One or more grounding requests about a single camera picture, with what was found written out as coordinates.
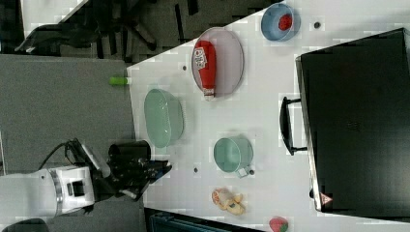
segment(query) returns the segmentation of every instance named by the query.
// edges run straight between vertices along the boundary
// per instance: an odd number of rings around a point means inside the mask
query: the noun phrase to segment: green object
[[[110,85],[127,85],[129,84],[129,80],[126,77],[110,77],[109,84]]]
[[[215,144],[214,159],[222,171],[236,172],[240,178],[248,176],[252,146],[242,135],[222,138]]]
[[[182,106],[170,93],[161,89],[148,92],[144,113],[148,136],[154,146],[164,148],[181,136],[184,129]]]
[[[283,226],[280,227],[280,232],[286,232],[287,227],[288,227],[288,225],[287,225],[287,223],[285,223]]]

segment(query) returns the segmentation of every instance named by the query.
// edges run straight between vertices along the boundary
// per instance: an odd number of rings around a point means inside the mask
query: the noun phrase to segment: small sticker
[[[208,61],[206,60],[204,48],[203,47],[196,48],[193,51],[193,55],[194,55],[193,59],[195,60],[195,63],[198,69],[202,70],[203,68],[205,68],[206,63]]]
[[[322,192],[320,192],[320,198],[322,198],[322,204],[323,204],[323,205],[326,205],[326,204],[328,204],[329,202],[333,201],[332,198],[330,198],[329,196],[323,194]]]

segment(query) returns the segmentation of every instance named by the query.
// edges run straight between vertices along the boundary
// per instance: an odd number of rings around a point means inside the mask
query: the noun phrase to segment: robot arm
[[[65,148],[66,160],[71,165],[43,168],[61,147]],[[15,228],[39,221],[47,223],[51,218],[82,208],[92,210],[96,202],[114,195],[125,194],[138,200],[150,183],[171,169],[166,164],[167,161],[124,159],[118,154],[110,155],[107,163],[77,139],[62,143],[46,157],[38,171],[0,177],[0,231],[27,231]]]

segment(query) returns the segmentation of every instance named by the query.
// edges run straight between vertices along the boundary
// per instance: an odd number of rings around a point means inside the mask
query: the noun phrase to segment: food item
[[[279,29],[282,31],[288,30],[292,26],[292,15],[285,14],[279,20]]]
[[[208,41],[199,41],[196,43],[193,58],[201,76],[202,91],[205,100],[209,101],[214,98],[215,94],[215,77],[217,73],[217,53],[214,46]]]
[[[288,227],[287,220],[283,217],[274,217],[269,221],[272,231],[274,232],[285,232]]]

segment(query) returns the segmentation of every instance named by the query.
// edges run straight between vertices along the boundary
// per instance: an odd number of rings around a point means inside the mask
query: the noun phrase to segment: red label
[[[322,198],[322,204],[323,204],[323,205],[326,205],[326,204],[328,204],[329,202],[333,201],[332,198],[330,198],[329,196],[323,194],[322,192],[320,192],[320,198]]]

